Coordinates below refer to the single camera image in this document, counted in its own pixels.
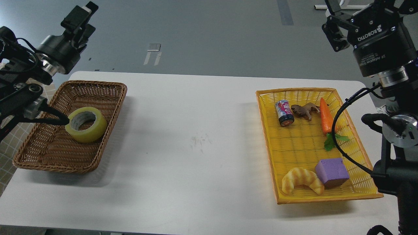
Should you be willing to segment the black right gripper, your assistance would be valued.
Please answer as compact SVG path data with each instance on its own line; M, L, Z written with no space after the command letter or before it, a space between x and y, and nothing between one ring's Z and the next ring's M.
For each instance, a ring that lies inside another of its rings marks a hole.
M417 58L403 18L418 12L418 1L401 0L399 6L395 2L372 3L351 16L342 11L337 0L325 0L330 15L322 25L323 32L335 52L353 46L364 77L394 70ZM348 39L341 28L348 31Z

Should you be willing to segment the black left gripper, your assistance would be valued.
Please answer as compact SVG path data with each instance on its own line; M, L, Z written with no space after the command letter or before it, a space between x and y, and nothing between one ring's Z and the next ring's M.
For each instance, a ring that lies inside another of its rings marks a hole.
M96 28L88 24L90 18L99 6L92 1L85 6L75 6L61 21L61 26L69 33L77 33L77 42L60 36L49 35L36 48L36 52L48 56L61 68L60 73L69 74L81 58L81 53L87 47L87 42Z

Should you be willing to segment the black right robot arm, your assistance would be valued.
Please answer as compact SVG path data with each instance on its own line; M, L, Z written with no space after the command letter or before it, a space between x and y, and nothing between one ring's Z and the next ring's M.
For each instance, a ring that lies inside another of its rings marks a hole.
M361 120L382 135L381 159L367 169L340 153L372 177L378 192L397 198L399 234L417 234L417 162L408 161L404 150L417 146L417 50L403 23L405 15L417 13L417 1L375 0L353 15L343 12L337 0L326 0L330 12L322 25L335 52L353 47L353 54L364 77L376 77L372 88L363 88L337 111L331 127L352 103L380 89L380 99L394 98L398 109L390 114L365 114Z

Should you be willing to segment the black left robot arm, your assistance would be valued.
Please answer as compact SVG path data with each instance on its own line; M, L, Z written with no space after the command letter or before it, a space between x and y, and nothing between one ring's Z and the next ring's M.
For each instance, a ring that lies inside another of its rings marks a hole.
M49 35L37 48L28 41L21 45L11 29L1 27L1 61L7 63L0 73L0 117L11 117L1 128L1 140L21 122L69 124L67 115L48 105L42 85L50 85L56 73L70 73L79 62L95 31L89 20L98 8L92 1L75 6L61 22L63 34Z

